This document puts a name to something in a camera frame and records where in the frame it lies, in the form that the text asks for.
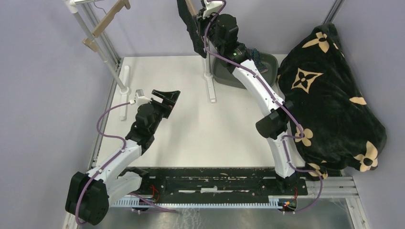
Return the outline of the black striped underwear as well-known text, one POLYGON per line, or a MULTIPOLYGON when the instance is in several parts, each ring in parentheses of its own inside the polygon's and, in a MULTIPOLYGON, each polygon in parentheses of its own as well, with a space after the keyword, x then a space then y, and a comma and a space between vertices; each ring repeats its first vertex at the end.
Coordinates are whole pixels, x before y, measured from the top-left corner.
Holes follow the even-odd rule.
POLYGON ((204 43, 201 36, 198 34, 197 24, 189 11, 187 2, 185 0, 176 0, 176 2, 179 16, 186 25, 186 30, 192 41, 193 50, 205 59, 207 57, 207 53, 204 48, 204 43))

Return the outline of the wooden clip hanger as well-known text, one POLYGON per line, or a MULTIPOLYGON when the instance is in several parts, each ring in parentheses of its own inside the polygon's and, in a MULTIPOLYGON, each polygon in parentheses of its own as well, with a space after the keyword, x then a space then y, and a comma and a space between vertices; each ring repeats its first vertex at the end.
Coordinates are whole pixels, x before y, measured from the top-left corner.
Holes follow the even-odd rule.
POLYGON ((191 13, 192 16, 196 16, 198 14, 198 11, 196 10, 196 8, 194 7, 194 4, 192 2, 192 0, 185 0, 188 10, 191 13))

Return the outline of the blue striped underwear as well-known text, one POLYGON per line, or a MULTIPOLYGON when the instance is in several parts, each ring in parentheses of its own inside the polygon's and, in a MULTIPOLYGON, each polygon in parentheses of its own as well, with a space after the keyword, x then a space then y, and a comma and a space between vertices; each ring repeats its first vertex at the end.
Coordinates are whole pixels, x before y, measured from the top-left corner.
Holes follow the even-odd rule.
POLYGON ((246 50, 247 50, 247 53, 249 54, 250 58, 255 63, 255 66, 256 66, 257 70, 260 73, 267 72, 268 68, 260 60, 260 54, 261 53, 256 48, 253 48, 253 49, 247 48, 246 50))

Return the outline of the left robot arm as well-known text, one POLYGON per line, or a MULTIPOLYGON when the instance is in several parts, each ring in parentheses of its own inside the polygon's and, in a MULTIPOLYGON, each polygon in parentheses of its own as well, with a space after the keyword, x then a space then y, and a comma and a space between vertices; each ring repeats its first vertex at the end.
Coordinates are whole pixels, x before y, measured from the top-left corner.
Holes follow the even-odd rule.
POLYGON ((150 181, 147 178, 124 170, 150 148, 158 126, 163 119, 169 118, 180 94, 178 90, 153 90, 152 95, 162 99, 159 102, 154 98, 145 97, 139 89, 134 99, 107 109, 99 117, 97 132, 103 137, 118 139, 122 144, 100 165, 85 173, 76 172, 72 176, 65 210, 74 216, 78 226, 97 225, 106 216, 109 208, 124 196, 134 191, 139 194, 149 191, 150 181), (100 122, 105 115, 114 109, 134 104, 138 107, 135 121, 125 137, 107 135, 100 130, 100 122))

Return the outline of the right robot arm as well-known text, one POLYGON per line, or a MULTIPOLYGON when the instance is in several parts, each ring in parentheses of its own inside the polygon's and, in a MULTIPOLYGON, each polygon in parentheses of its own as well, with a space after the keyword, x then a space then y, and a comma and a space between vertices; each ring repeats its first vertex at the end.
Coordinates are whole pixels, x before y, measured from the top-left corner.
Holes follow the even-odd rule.
POLYGON ((197 31, 204 41, 210 41, 223 66, 254 97, 263 118, 256 122, 258 133, 267 140, 275 162, 276 188, 281 194, 289 194, 299 180, 291 161, 287 145, 287 129, 290 120, 288 109, 292 102, 285 102, 265 81, 256 68, 253 57, 238 41, 236 18, 219 14, 218 10, 201 9, 196 17, 197 31))

